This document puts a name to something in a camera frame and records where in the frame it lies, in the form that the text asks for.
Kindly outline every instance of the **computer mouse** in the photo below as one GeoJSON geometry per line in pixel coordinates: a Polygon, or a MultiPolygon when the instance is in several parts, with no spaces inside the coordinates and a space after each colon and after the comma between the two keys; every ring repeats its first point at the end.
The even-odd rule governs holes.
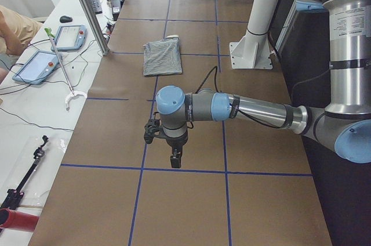
{"type": "Polygon", "coordinates": [[[59,21],[61,23],[69,23],[72,21],[72,17],[63,15],[61,18],[59,18],[59,21]]]}

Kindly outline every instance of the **tablet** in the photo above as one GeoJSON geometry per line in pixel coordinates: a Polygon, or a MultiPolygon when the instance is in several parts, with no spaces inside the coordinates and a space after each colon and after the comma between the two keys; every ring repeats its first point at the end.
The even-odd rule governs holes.
{"type": "Polygon", "coordinates": [[[12,79],[17,82],[38,85],[49,76],[58,63],[55,53],[39,50],[31,56],[12,79]]]}
{"type": "Polygon", "coordinates": [[[86,27],[84,25],[60,26],[54,42],[58,51],[68,52],[80,50],[85,43],[85,37],[86,27]]]}

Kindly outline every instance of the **keyboard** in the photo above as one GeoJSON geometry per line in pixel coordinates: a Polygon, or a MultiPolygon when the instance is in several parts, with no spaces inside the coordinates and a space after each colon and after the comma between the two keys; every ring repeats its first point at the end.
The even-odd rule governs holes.
{"type": "Polygon", "coordinates": [[[100,5],[100,0],[90,0],[90,5],[92,6],[95,14],[102,13],[102,6],[100,5]]]}

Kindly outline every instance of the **warning label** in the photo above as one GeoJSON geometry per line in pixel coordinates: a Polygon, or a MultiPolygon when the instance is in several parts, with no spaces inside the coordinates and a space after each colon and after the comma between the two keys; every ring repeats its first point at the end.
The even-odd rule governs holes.
{"type": "Polygon", "coordinates": [[[371,6],[330,15],[330,40],[359,35],[371,36],[371,6]]]}

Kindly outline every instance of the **white desk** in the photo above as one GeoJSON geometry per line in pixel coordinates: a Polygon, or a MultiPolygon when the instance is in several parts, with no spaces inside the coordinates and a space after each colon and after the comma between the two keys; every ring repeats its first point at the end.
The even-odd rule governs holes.
{"type": "MultiPolygon", "coordinates": [[[[97,15],[97,18],[100,27],[103,29],[112,18],[112,15],[111,10],[106,5],[106,0],[101,0],[101,2],[103,2],[103,13],[97,15]]],[[[94,40],[94,35],[90,30],[79,0],[61,0],[31,43],[48,38],[44,30],[45,27],[50,27],[52,32],[56,33],[59,25],[61,25],[59,17],[62,15],[68,15],[73,18],[71,23],[65,25],[84,24],[88,29],[85,44],[78,52],[63,53],[63,62],[66,64],[83,52],[89,46],[90,42],[94,40]]],[[[35,46],[40,50],[50,51],[50,42],[41,42],[35,46]]],[[[35,51],[36,49],[30,46],[20,56],[18,63],[25,63],[35,51]]],[[[75,90],[87,93],[101,60],[101,53],[97,42],[93,42],[82,56],[87,62],[81,57],[78,57],[72,63],[66,65],[65,68],[71,83],[75,85],[79,81],[84,67],[88,64],[85,72],[82,74],[79,85],[75,87],[75,90]]],[[[19,66],[15,66],[13,71],[16,72],[19,68],[19,66]]],[[[27,86],[7,88],[19,84],[12,80],[12,76],[13,73],[9,73],[0,85],[0,98],[3,100],[3,103],[0,105],[1,108],[38,125],[74,129],[85,102],[84,97],[78,96],[72,99],[70,101],[70,110],[67,111],[64,105],[64,99],[70,90],[68,85],[62,82],[44,82],[40,86],[31,85],[22,91],[1,95],[27,86]]],[[[47,78],[47,81],[56,82],[66,80],[62,70],[57,69],[47,78]]],[[[48,196],[48,191],[53,183],[63,154],[66,151],[72,131],[39,128],[26,124],[19,118],[0,110],[1,202],[6,197],[7,189],[15,189],[33,163],[33,153],[42,144],[41,137],[43,135],[49,137],[49,142],[44,147],[46,154],[38,165],[36,173],[31,176],[25,185],[23,189],[25,191],[25,197],[21,202],[21,205],[31,205],[33,207],[18,209],[19,211],[36,215],[39,215],[42,211],[43,204],[48,196]]],[[[32,233],[6,229],[0,235],[0,245],[27,245],[31,236],[32,233]]]]}

